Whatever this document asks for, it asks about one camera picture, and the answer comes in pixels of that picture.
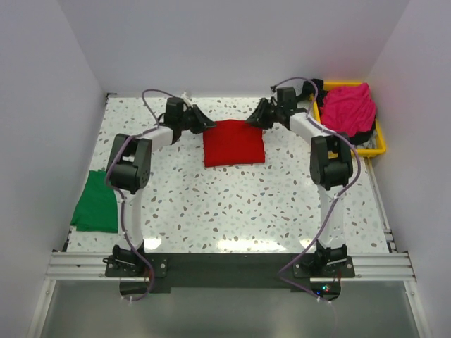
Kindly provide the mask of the red t shirt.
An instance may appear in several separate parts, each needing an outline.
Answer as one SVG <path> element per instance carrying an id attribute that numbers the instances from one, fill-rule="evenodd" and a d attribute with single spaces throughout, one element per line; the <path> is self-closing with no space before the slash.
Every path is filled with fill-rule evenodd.
<path id="1" fill-rule="evenodd" d="M 265 163 L 263 130 L 243 120 L 221 120 L 203 133 L 204 166 Z"/>

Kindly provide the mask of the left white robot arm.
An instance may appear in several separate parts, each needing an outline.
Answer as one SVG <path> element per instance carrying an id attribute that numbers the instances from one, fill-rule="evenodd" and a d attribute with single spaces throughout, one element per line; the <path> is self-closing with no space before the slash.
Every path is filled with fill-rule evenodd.
<path id="1" fill-rule="evenodd" d="M 144 236 L 140 220 L 142 192 L 151 178 L 152 154 L 175 144 L 184 131 L 201 134 L 216 126 L 196 104 L 185 97 L 170 96 L 161 115 L 150 109 L 154 125 L 137 134 L 117 134 L 113 140 L 105 183 L 119 198 L 118 230 L 121 240 L 106 261 L 110 269 L 124 270 L 130 276 L 154 276 L 145 258 Z"/>

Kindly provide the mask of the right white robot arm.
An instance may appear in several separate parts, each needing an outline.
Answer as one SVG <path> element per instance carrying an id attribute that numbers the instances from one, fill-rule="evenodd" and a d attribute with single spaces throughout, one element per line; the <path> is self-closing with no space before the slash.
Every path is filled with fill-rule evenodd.
<path id="1" fill-rule="evenodd" d="M 353 175 L 352 149 L 346 136 L 324 127 L 309 110 L 299 107 L 295 89 L 272 87 L 246 123 L 268 130 L 279 123 L 310 145 L 309 174 L 317 186 L 321 225 L 303 254 L 292 263 L 308 276 L 331 276 L 346 264 L 343 200 Z"/>

